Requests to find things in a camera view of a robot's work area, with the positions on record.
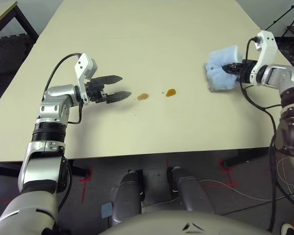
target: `blue sponge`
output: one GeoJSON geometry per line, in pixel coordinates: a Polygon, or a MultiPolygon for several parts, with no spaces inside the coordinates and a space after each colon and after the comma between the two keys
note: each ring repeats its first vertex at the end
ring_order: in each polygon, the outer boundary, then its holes
{"type": "Polygon", "coordinates": [[[238,86],[238,76],[226,73],[222,66],[241,63],[242,60],[243,55],[239,52],[238,46],[231,46],[210,53],[209,61],[206,63],[209,89],[212,92],[218,92],[230,90],[238,86]]]}

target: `brown liquid spill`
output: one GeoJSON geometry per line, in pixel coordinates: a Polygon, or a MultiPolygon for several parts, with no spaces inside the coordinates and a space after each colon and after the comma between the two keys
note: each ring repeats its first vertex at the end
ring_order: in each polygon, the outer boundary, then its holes
{"type": "Polygon", "coordinates": [[[176,94],[175,89],[170,89],[170,90],[168,90],[168,92],[166,94],[166,97],[170,97],[170,96],[175,95],[175,94],[176,94]]]}
{"type": "Polygon", "coordinates": [[[144,100],[148,98],[148,94],[146,93],[142,93],[141,95],[137,96],[138,100],[144,100]]]}

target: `gray floor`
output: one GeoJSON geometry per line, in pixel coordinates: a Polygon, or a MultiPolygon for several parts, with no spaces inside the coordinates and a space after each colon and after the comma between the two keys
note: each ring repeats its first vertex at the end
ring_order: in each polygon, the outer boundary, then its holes
{"type": "MultiPolygon", "coordinates": [[[[144,170],[146,198],[142,203],[143,212],[156,210],[178,210],[178,200],[152,206],[159,202],[171,200],[166,179],[167,162],[170,166],[182,166],[199,180],[213,179],[229,184],[226,172],[220,170],[218,159],[235,155],[236,151],[169,153],[140,156],[124,156],[79,160],[76,166],[92,169],[91,181],[86,183],[84,202],[82,191],[84,183],[79,178],[73,179],[71,193],[59,213],[59,225],[70,229],[73,235],[98,234],[108,228],[107,219],[101,219],[101,205],[113,201],[118,184],[129,169],[144,170]]],[[[290,181],[294,173],[285,160],[286,175],[290,181]]],[[[268,158],[263,157],[247,164],[236,166],[230,172],[234,188],[253,197],[270,199],[271,183],[268,158]]],[[[224,214],[264,203],[242,196],[231,189],[220,187],[215,182],[202,183],[209,195],[217,214],[224,214]]],[[[18,194],[17,180],[0,177],[0,214],[9,200],[18,194]]],[[[235,212],[228,217],[266,229],[270,220],[271,203],[249,210],[235,212]]],[[[274,234],[279,234],[283,222],[294,224],[294,207],[287,199],[277,202],[277,215],[274,234]]]]}

